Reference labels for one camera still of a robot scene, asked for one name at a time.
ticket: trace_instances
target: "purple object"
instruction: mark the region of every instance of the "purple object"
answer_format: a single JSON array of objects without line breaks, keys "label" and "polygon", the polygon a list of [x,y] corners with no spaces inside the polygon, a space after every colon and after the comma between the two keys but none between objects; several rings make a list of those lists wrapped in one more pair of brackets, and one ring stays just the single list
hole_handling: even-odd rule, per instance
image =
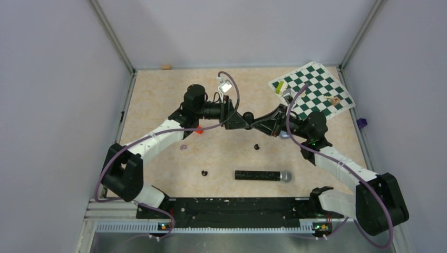
[{"label": "purple object", "polygon": [[366,125],[368,125],[368,122],[366,122],[366,119],[360,118],[357,120],[357,125],[358,125],[359,129],[362,129],[362,128],[366,127]]}]

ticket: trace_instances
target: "white wall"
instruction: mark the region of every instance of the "white wall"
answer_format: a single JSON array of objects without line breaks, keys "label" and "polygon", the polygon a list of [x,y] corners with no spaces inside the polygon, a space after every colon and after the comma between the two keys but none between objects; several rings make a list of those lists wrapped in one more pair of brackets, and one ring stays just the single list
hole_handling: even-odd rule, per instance
[{"label": "white wall", "polygon": [[388,1],[347,67],[379,172],[394,174],[417,252],[445,252],[447,2]]},{"label": "white wall", "polygon": [[99,0],[138,68],[339,64],[374,0]]},{"label": "white wall", "polygon": [[0,251],[73,252],[130,76],[86,0],[0,1]]}]

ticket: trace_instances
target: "black cylindrical object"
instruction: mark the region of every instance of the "black cylindrical object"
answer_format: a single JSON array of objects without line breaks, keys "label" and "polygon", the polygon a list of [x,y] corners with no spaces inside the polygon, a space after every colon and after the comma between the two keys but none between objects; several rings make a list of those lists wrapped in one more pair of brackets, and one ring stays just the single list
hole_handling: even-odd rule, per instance
[{"label": "black cylindrical object", "polygon": [[236,170],[236,180],[264,180],[264,181],[279,181],[281,180],[281,172],[279,171],[247,171]]},{"label": "black cylindrical object", "polygon": [[200,84],[193,84],[188,87],[183,96],[183,112],[194,115],[205,103],[205,88]]},{"label": "black cylindrical object", "polygon": [[292,174],[287,170],[285,171],[236,170],[235,179],[290,182],[292,179]]},{"label": "black cylindrical object", "polygon": [[221,104],[206,102],[203,106],[201,118],[206,120],[219,120],[220,119]]}]

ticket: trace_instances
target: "chessboard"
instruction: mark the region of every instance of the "chessboard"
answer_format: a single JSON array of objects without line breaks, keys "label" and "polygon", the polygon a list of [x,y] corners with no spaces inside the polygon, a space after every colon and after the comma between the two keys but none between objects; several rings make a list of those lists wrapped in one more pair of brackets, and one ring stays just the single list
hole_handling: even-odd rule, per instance
[{"label": "chessboard", "polygon": [[[311,85],[293,105],[293,111],[301,120],[306,119],[313,111],[323,112],[329,120],[355,106],[354,100],[345,86],[320,63],[310,62],[295,71],[270,81],[268,84],[282,102],[287,104],[287,101],[283,98],[283,92],[286,89],[293,89],[298,92],[305,83]],[[331,103],[333,98],[339,99],[336,105]]]}]

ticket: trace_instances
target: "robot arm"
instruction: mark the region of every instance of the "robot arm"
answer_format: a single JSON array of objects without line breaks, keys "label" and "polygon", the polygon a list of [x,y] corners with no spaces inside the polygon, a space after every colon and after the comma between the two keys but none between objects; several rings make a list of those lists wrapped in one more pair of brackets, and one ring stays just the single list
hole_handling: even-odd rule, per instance
[{"label": "robot arm", "polygon": [[[102,183],[124,201],[145,203],[159,207],[169,197],[159,189],[143,183],[143,165],[169,145],[189,136],[198,127],[199,120],[217,119],[225,129],[257,129],[264,134],[276,137],[286,129],[287,106],[280,104],[274,111],[254,119],[251,112],[240,115],[232,105],[228,96],[221,97],[220,102],[205,101],[205,88],[201,85],[189,86],[181,106],[173,112],[157,129],[146,134],[146,139],[122,153],[105,174]],[[156,134],[160,131],[186,129]],[[306,139],[302,145],[328,155],[348,165],[362,179],[368,182],[382,198],[396,226],[408,220],[408,211],[396,179],[386,173],[379,175],[366,170],[350,159],[341,155],[324,137],[327,132],[326,118],[320,112],[312,112],[305,120],[290,117],[290,129],[293,135]],[[104,165],[123,146],[115,143],[109,148]],[[309,203],[315,213],[333,211],[356,219],[361,227],[370,235],[376,235],[388,229],[384,212],[372,194],[359,181],[336,163],[319,154],[301,150],[303,157],[312,164],[329,171],[333,176],[348,186],[354,194],[345,194],[331,187],[315,188]]]}]

